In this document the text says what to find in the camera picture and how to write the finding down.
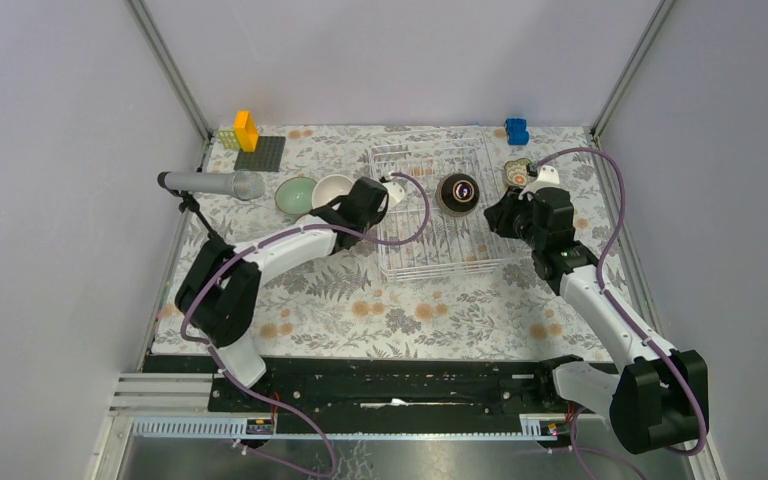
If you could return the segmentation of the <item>mint green bowl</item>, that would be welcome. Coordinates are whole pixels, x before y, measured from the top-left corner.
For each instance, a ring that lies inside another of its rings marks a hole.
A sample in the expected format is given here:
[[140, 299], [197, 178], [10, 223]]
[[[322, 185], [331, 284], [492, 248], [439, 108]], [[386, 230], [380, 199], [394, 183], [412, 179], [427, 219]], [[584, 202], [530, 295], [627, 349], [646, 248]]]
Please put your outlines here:
[[284, 181], [275, 192], [277, 209], [292, 216], [306, 214], [312, 208], [312, 193], [316, 184], [315, 180], [304, 176]]

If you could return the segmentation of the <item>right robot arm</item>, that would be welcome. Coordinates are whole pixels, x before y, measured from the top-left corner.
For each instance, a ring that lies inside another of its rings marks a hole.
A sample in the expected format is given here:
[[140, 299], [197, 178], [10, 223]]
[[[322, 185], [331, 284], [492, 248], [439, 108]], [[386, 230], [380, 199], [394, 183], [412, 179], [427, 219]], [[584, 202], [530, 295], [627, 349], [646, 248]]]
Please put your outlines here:
[[694, 350], [677, 350], [611, 292], [595, 254], [575, 237], [569, 193], [511, 188], [484, 217], [493, 233], [530, 247], [538, 277], [587, 322], [617, 368], [608, 374], [563, 361], [535, 382], [537, 405], [557, 412], [572, 401], [591, 410], [632, 454], [679, 453], [686, 442], [695, 444], [689, 454], [699, 453], [709, 427], [707, 364]]

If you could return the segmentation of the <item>black bowl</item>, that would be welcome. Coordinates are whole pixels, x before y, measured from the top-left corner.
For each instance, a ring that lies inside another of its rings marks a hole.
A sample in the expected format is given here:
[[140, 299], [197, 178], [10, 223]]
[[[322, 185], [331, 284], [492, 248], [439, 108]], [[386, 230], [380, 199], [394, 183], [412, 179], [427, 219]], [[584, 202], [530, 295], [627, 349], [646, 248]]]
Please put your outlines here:
[[476, 179], [465, 173], [453, 173], [442, 178], [435, 190], [435, 201], [446, 215], [463, 217], [471, 213], [480, 200]]

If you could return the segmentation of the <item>teal and white bowl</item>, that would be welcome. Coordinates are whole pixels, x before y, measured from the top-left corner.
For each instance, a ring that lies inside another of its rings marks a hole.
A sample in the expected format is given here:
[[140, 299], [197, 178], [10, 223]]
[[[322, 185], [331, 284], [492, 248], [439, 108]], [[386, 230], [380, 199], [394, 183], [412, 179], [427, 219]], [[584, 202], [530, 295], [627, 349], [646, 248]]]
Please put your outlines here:
[[342, 174], [332, 174], [321, 178], [311, 193], [311, 207], [313, 209], [325, 206], [336, 197], [350, 192], [354, 180]]

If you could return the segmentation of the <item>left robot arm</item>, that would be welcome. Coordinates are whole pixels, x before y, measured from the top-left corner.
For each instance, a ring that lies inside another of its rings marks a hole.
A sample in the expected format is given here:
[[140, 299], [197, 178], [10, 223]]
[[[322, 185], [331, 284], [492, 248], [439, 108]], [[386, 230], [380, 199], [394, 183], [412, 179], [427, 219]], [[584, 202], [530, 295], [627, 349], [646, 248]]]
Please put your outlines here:
[[185, 328], [195, 327], [217, 365], [236, 380], [232, 398], [248, 411], [269, 401], [262, 378], [265, 361], [249, 329], [260, 287], [312, 260], [347, 250], [383, 220], [389, 202], [385, 186], [368, 177], [349, 192], [301, 217], [296, 225], [245, 246], [214, 236], [203, 244], [175, 295]]

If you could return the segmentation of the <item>small white floral bowl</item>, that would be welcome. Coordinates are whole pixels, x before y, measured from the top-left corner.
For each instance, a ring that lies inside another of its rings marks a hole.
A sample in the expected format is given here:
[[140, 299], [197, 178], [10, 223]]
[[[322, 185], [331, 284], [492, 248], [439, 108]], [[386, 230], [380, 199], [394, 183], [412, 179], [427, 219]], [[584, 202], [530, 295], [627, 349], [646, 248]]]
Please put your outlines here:
[[507, 187], [525, 187], [535, 178], [534, 164], [530, 159], [510, 160], [503, 166], [503, 179]]

